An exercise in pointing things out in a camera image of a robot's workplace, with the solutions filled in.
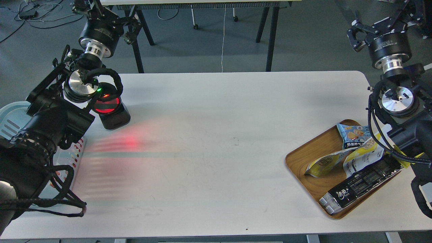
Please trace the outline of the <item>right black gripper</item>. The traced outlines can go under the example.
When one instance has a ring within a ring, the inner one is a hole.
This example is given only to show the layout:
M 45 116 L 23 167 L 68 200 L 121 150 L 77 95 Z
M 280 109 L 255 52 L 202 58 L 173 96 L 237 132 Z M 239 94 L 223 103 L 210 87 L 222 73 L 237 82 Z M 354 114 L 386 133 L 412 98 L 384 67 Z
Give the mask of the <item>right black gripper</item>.
M 358 10 L 355 11 L 355 20 L 347 30 L 347 37 L 352 49 L 361 51 L 367 44 L 372 66 L 380 69 L 387 57 L 399 57 L 402 63 L 412 57 L 407 36 L 407 25 L 423 25 L 425 22 L 424 0 L 405 0 L 401 8 L 389 19 L 390 29 L 379 29 L 378 27 L 366 26 L 361 23 Z M 358 33 L 366 34 L 363 40 L 357 38 Z

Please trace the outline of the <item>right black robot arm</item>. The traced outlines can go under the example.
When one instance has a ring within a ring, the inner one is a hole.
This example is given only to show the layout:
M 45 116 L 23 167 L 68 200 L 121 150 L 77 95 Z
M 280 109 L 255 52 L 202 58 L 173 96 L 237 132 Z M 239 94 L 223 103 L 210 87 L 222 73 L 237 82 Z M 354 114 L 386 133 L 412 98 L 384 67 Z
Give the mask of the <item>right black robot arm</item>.
M 396 12 L 367 26 L 355 14 L 347 37 L 351 48 L 369 51 L 372 67 L 383 71 L 371 88 L 368 122 L 389 124 L 387 136 L 379 145 L 401 161 L 431 167 L 431 82 L 421 79 L 420 63 L 404 64 L 412 57 L 407 29 L 409 23 L 424 26 L 431 14 L 431 1 L 405 0 Z

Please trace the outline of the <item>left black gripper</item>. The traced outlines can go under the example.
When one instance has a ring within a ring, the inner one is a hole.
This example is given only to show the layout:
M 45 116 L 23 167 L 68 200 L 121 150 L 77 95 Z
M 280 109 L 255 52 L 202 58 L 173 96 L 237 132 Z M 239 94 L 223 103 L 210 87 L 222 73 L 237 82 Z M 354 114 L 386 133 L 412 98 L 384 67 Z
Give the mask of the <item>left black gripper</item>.
M 79 38 L 80 46 L 85 49 L 88 43 L 99 43 L 104 46 L 104 58 L 113 56 L 122 35 L 125 43 L 131 45 L 136 42 L 142 29 L 142 24 L 136 17 L 119 18 L 109 9 L 103 11 L 100 0 L 75 0 L 72 12 L 87 16 L 87 23 Z M 124 26 L 131 27 L 125 34 Z

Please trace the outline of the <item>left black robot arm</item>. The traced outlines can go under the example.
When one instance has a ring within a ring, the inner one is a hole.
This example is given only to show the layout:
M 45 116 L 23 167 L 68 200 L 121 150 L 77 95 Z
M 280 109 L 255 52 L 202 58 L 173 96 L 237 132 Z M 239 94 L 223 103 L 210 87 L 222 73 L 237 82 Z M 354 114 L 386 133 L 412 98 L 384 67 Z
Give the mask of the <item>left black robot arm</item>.
M 120 75 L 102 60 L 112 57 L 120 37 L 134 44 L 142 29 L 132 6 L 120 18 L 99 0 L 76 0 L 85 15 L 80 49 L 66 46 L 60 61 L 27 97 L 29 122 L 10 139 L 1 138 L 1 232 L 26 211 L 82 217 L 86 203 L 71 191 L 74 168 L 54 165 L 57 149 L 77 143 L 97 113 L 107 130 L 129 123 Z

